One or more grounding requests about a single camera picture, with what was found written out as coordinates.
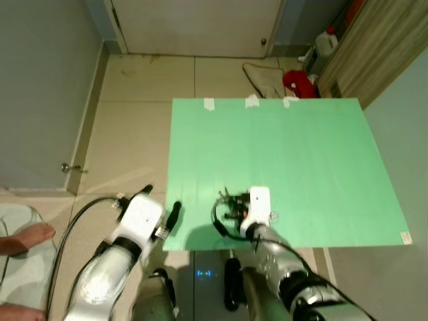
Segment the person's left hand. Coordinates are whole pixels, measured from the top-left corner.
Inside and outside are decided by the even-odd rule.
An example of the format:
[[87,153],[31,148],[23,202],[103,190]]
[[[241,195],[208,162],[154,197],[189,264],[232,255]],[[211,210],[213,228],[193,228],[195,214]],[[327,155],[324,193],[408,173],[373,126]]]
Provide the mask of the person's left hand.
[[25,253],[45,241],[51,241],[56,234],[48,223],[34,223],[24,227],[15,235],[0,237],[0,255],[15,256]]

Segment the person's right hand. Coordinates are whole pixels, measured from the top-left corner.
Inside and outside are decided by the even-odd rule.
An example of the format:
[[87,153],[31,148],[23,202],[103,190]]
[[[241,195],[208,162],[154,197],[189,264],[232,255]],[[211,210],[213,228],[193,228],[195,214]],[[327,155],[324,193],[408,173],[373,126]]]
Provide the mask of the person's right hand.
[[0,321],[45,321],[45,312],[17,304],[0,304]]

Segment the metal key bunch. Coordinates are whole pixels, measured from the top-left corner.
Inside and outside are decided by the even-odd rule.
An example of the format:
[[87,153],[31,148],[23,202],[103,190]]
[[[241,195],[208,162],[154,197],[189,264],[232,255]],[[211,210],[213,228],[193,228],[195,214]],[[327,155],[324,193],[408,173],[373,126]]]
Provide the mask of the metal key bunch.
[[218,191],[218,202],[230,206],[233,202],[233,196],[230,195],[229,190],[226,187],[222,191]]

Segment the green corrugated plastic board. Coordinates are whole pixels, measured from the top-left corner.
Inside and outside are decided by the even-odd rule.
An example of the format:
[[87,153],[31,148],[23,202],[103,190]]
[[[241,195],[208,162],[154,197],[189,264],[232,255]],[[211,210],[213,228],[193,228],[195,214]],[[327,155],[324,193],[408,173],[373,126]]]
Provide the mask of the green corrugated plastic board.
[[175,98],[167,201],[181,217],[166,251],[241,247],[220,235],[211,210],[218,191],[270,189],[270,225],[293,247],[394,247],[409,232],[366,116],[354,98]]

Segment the wood grain cabinet panel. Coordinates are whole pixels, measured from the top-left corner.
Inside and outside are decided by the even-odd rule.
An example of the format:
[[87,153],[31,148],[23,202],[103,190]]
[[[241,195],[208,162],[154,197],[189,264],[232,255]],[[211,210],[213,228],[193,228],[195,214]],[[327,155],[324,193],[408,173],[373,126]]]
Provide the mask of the wood grain cabinet panel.
[[366,109],[427,46],[428,0],[366,0],[317,87]]

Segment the beige floor cloth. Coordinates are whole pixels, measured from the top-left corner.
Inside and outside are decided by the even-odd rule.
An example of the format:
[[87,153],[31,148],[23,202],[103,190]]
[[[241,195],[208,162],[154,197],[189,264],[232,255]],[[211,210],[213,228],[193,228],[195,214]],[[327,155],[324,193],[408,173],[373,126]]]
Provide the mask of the beige floor cloth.
[[261,66],[244,62],[241,65],[245,76],[262,98],[286,98],[288,90],[284,85],[285,72],[281,68]]

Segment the robot's black right leg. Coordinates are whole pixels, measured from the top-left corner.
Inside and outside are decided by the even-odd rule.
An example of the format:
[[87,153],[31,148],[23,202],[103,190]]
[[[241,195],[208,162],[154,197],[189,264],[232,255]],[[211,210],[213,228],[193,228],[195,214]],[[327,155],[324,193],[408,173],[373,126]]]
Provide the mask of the robot's black right leg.
[[250,321],[269,321],[265,307],[268,288],[253,267],[243,267],[237,257],[226,259],[224,266],[224,306],[234,312],[241,306],[248,309]]

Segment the red bag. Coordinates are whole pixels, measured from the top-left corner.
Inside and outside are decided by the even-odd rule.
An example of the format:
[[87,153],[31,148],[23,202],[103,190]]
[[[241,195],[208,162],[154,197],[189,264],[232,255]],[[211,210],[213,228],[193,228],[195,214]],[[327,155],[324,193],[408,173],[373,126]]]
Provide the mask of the red bag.
[[318,89],[303,70],[288,70],[282,77],[284,88],[297,98],[319,98]]

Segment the grey door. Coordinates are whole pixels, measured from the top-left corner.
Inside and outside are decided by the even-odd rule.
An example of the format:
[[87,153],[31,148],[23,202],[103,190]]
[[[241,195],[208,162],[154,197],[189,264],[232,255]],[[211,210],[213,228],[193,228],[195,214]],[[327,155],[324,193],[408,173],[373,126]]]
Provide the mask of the grey door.
[[61,189],[102,47],[85,0],[0,0],[0,189]]

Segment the white jug with red cap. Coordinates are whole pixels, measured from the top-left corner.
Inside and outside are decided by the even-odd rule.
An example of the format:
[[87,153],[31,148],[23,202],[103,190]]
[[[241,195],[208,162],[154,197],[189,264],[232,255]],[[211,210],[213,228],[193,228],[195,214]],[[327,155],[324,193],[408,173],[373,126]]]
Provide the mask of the white jug with red cap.
[[338,37],[336,36],[336,28],[327,27],[323,33],[319,33],[315,37],[314,47],[318,56],[329,58],[339,45]]

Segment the white door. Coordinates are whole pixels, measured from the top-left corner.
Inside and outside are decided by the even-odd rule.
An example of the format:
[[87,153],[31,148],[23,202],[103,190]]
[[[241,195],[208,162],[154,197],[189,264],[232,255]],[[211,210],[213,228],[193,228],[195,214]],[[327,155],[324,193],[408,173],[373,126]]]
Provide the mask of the white door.
[[[110,0],[131,54],[262,58],[286,0]],[[267,45],[261,45],[267,39]]]

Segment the dark robot torso blue light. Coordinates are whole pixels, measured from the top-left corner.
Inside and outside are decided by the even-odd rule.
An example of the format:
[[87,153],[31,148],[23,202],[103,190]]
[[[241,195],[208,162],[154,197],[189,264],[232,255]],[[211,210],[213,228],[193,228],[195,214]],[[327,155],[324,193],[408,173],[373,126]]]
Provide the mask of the dark robot torso blue light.
[[233,321],[233,312],[224,306],[222,251],[194,251],[193,311],[195,321]]

